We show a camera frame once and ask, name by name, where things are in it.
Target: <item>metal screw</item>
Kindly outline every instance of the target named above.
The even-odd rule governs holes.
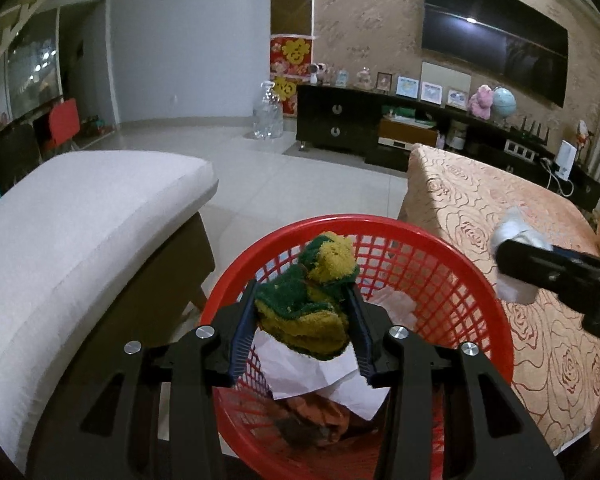
[[[142,350],[142,345],[139,341],[129,341],[125,345],[125,354],[133,355]]]
[[[464,352],[467,355],[470,355],[471,357],[473,357],[474,355],[478,355],[478,352],[480,351],[478,345],[475,343],[462,343],[462,346],[460,348],[462,349],[462,352]]]
[[[389,329],[389,335],[394,339],[405,339],[409,335],[409,331],[403,326],[395,325]]]
[[[196,335],[200,339],[209,339],[210,337],[213,337],[215,333],[216,330],[210,325],[199,326],[196,329]]]

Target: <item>red plastic basket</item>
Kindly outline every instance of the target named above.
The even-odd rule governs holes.
[[[349,237],[360,266],[358,286],[367,299],[385,285],[417,303],[416,332],[427,341],[456,348],[475,342],[510,383],[513,342],[507,317],[493,287],[463,254],[442,240],[403,222],[364,215],[303,220],[257,241],[224,272],[202,315],[212,322],[221,306],[235,303],[254,277],[267,282],[289,265],[317,235],[333,231]],[[347,439],[326,449],[294,450],[267,416],[269,388],[258,356],[250,352],[247,373],[235,388],[216,388],[218,429],[228,445],[266,479],[372,479],[382,434]],[[433,476],[440,474],[444,434],[442,407],[434,413]]]

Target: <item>black tv stand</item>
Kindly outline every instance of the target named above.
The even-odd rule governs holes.
[[[432,117],[442,134],[448,132],[452,120],[466,124],[466,142],[464,149],[459,152],[461,155],[509,171],[538,186],[547,186],[549,174],[540,160],[554,160],[555,155],[540,142],[513,128],[510,131],[492,121],[469,115],[464,110],[441,107],[396,94],[351,87],[300,85],[296,140],[327,149],[347,150],[374,163],[369,155],[378,149],[378,127],[383,106],[414,108],[417,115]],[[538,156],[531,163],[506,153],[504,147],[508,140],[533,150]],[[408,153],[399,148],[382,148],[397,150],[395,156],[398,160],[404,160],[406,170]],[[600,183],[579,166],[574,166],[571,171],[571,181],[574,191],[568,200],[585,211],[593,211],[600,199]],[[552,179],[549,189],[558,192],[555,179]]]

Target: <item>red decoration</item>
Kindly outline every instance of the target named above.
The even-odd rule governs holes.
[[[282,100],[285,115],[298,114],[298,84],[309,81],[314,38],[297,34],[271,37],[270,70],[274,90]]]

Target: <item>white device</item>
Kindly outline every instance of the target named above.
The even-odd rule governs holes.
[[[576,148],[569,144],[566,140],[562,141],[562,146],[558,155],[555,157],[554,162],[558,165],[558,171],[555,172],[555,176],[562,180],[568,180],[571,174],[571,168],[576,160]]]

